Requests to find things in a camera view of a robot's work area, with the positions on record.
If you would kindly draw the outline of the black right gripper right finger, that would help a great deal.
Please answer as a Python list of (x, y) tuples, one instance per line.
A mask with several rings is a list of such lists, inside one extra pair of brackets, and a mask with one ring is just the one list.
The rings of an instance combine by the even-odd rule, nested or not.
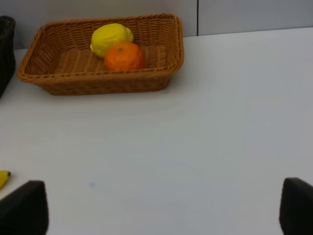
[(313, 187), (299, 178), (283, 182), (279, 223), (285, 235), (313, 234)]

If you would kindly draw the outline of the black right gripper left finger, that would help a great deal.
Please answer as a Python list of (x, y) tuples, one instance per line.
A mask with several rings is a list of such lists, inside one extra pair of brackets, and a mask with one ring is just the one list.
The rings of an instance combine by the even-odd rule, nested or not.
[(0, 200), (2, 235), (45, 235), (49, 210), (43, 181), (28, 181)]

